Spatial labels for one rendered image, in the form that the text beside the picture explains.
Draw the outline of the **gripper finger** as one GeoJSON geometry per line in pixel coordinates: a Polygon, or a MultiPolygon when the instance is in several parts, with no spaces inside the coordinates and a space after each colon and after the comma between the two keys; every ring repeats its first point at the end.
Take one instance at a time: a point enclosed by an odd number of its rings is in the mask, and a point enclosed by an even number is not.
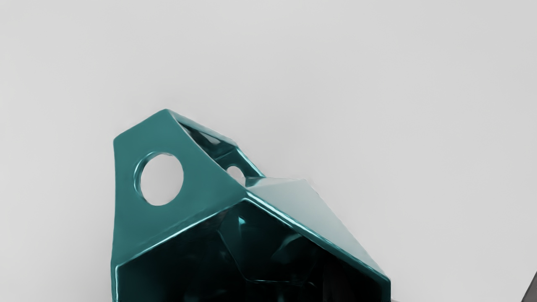
{"type": "Polygon", "coordinates": [[[537,272],[533,276],[529,287],[527,287],[521,302],[537,302],[537,272]]]}

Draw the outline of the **teal faceted mug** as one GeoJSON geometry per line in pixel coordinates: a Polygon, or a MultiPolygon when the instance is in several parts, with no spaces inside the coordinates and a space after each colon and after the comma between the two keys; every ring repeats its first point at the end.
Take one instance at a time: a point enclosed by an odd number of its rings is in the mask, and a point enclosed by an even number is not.
{"type": "Polygon", "coordinates": [[[169,109],[118,135],[112,302],[392,302],[311,185],[169,109]]]}

